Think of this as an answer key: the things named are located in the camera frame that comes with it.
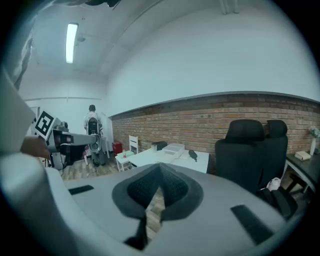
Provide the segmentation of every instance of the fluorescent light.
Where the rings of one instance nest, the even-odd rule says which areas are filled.
[[[75,47],[77,29],[78,29],[78,24],[75,24],[75,23],[68,24],[68,29],[66,31],[66,41],[65,41],[66,63],[74,62],[74,47]]]

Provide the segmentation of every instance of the gray headrest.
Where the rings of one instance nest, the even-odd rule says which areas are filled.
[[[268,120],[270,125],[270,132],[268,138],[277,138],[285,136],[287,134],[288,128],[284,121],[282,120]]]
[[[225,140],[232,143],[247,143],[263,141],[265,131],[262,124],[257,120],[240,119],[230,123]]]

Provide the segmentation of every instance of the white wall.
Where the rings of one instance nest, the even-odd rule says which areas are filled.
[[[103,77],[38,65],[32,59],[23,76],[19,94],[29,107],[47,110],[61,121],[66,121],[70,132],[79,134],[86,134],[84,117],[93,104],[101,117],[103,135],[110,134],[104,109],[106,84]],[[112,131],[108,141],[113,142]]]
[[[276,12],[205,9],[163,26],[109,78],[108,116],[200,95],[272,92],[320,102],[308,48]]]

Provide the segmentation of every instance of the red container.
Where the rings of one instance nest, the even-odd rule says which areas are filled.
[[[122,144],[120,142],[112,143],[113,154],[116,157],[118,154],[122,153]]]

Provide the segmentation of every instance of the red brick wall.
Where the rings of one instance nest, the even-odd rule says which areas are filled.
[[[281,119],[288,127],[288,152],[309,151],[310,126],[320,128],[320,104],[292,97],[230,94],[177,100],[129,111],[112,117],[114,141],[129,149],[129,135],[138,136],[139,150],[152,142],[184,144],[187,150],[215,156],[215,143],[225,138],[232,120]]]

